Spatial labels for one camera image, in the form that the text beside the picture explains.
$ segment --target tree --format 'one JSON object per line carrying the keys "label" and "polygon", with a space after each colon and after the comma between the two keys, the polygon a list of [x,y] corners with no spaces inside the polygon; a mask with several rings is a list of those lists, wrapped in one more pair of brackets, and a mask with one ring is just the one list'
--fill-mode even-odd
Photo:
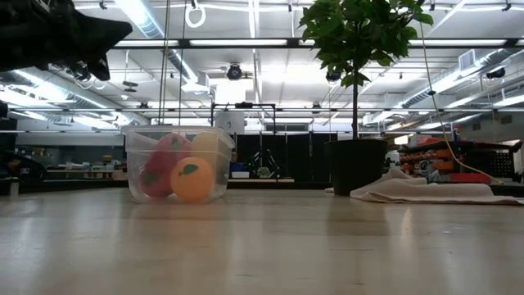
{"label": "tree", "polygon": [[395,58],[409,55],[409,40],[417,30],[412,20],[433,25],[423,13],[425,0],[317,0],[304,8],[302,39],[313,39],[321,69],[343,75],[341,87],[353,85],[353,139],[358,138],[359,85],[369,78],[361,70],[370,62],[389,66]]}

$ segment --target toy fruit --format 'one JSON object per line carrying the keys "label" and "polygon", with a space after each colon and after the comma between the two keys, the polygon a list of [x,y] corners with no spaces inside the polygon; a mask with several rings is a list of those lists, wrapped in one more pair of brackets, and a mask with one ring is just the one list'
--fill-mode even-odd
{"label": "toy fruit", "polygon": [[176,161],[191,156],[191,142],[180,134],[167,134],[155,146],[158,152],[171,152]]}
{"label": "toy fruit", "polygon": [[167,198],[173,193],[169,183],[169,173],[142,170],[140,172],[140,189],[154,199]]}
{"label": "toy fruit", "polygon": [[219,169],[219,154],[226,156],[231,153],[231,148],[226,146],[216,133],[203,132],[195,136],[191,142],[191,155],[206,160],[212,169]]}
{"label": "toy fruit", "polygon": [[187,157],[171,172],[171,189],[185,202],[206,199],[215,186],[215,171],[200,158]]}
{"label": "toy fruit", "polygon": [[179,134],[167,134],[161,138],[151,153],[144,170],[169,175],[178,161],[191,156],[191,142]]}

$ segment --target cable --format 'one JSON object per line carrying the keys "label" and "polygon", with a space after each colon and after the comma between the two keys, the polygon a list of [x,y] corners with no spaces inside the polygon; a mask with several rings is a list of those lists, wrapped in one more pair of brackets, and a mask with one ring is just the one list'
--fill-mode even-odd
{"label": "cable", "polygon": [[421,22],[418,22],[418,24],[420,25],[420,34],[422,36],[422,49],[424,51],[424,63],[426,64],[426,72],[427,72],[427,82],[429,83],[429,89],[430,89],[430,93],[431,93],[431,99],[433,100],[433,106],[435,107],[435,111],[436,111],[436,116],[438,117],[439,119],[439,122],[440,122],[440,127],[442,127],[442,134],[444,135],[444,140],[445,140],[445,144],[448,146],[448,149],[449,149],[449,152],[451,153],[451,156],[453,157],[453,159],[459,164],[461,165],[462,167],[464,168],[467,168],[469,170],[473,170],[475,172],[478,172],[484,176],[487,176],[489,177],[490,179],[494,180],[497,184],[504,184],[504,182],[500,179],[496,179],[495,177],[487,174],[486,172],[484,171],[481,171],[481,170],[478,170],[478,169],[475,169],[471,166],[468,166],[464,163],[462,163],[461,161],[459,161],[459,159],[457,159],[457,156],[455,156],[455,153],[453,152],[453,148],[451,148],[451,145],[449,144],[449,140],[448,140],[448,136],[446,135],[446,132],[445,132],[445,127],[444,127],[444,123],[442,122],[442,118],[440,117],[440,112],[439,112],[439,107],[436,105],[436,100],[435,100],[435,92],[433,91],[433,85],[431,84],[431,76],[429,74],[429,65],[427,63],[427,52],[426,52],[426,39],[424,38],[424,29],[422,27],[422,23]]}

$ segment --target security camera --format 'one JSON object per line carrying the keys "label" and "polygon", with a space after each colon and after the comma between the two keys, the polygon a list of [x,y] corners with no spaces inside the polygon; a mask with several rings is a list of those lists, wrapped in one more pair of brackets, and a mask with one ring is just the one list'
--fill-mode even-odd
{"label": "security camera", "polygon": [[236,81],[242,78],[242,70],[240,69],[239,64],[232,64],[229,67],[228,73],[226,73],[228,79]]}
{"label": "security camera", "polygon": [[493,78],[502,78],[506,75],[506,69],[500,68],[497,70],[493,70],[490,73],[486,74],[487,79],[493,79]]}

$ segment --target black plant pot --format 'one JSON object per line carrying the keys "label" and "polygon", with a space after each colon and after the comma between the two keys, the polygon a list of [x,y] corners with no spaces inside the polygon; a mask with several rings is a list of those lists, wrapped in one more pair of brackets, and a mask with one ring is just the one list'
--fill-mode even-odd
{"label": "black plant pot", "polygon": [[324,144],[335,194],[349,196],[354,189],[381,178],[387,142],[376,139],[340,140]]}

